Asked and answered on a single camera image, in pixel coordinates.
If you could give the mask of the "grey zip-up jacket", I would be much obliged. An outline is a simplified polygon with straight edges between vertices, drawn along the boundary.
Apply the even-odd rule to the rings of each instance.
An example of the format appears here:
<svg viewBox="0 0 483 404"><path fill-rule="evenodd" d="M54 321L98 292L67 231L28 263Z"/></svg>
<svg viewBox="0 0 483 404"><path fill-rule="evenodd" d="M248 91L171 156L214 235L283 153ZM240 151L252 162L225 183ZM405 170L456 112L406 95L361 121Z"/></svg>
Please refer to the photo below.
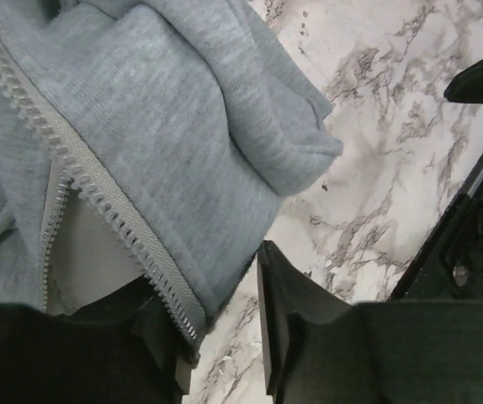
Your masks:
<svg viewBox="0 0 483 404"><path fill-rule="evenodd" d="M0 1L0 304L138 274L197 363L331 110L246 1Z"/></svg>

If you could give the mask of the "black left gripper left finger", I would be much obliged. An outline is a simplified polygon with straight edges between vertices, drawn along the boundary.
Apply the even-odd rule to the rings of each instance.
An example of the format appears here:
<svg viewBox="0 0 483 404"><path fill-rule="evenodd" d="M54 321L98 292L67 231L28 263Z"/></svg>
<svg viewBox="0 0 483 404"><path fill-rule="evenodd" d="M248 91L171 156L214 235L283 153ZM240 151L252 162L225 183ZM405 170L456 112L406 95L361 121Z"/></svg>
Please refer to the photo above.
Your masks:
<svg viewBox="0 0 483 404"><path fill-rule="evenodd" d="M70 316L0 304L0 403L179 403L187 354L144 279Z"/></svg>

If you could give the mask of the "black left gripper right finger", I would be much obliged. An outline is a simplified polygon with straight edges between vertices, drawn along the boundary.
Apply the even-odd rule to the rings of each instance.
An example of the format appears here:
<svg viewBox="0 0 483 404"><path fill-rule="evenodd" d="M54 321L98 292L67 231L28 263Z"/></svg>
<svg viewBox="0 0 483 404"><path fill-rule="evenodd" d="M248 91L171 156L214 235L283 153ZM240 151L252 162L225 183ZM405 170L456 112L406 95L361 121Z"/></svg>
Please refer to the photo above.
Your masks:
<svg viewBox="0 0 483 404"><path fill-rule="evenodd" d="M257 253L276 403L483 403L483 301L338 299L271 241Z"/></svg>

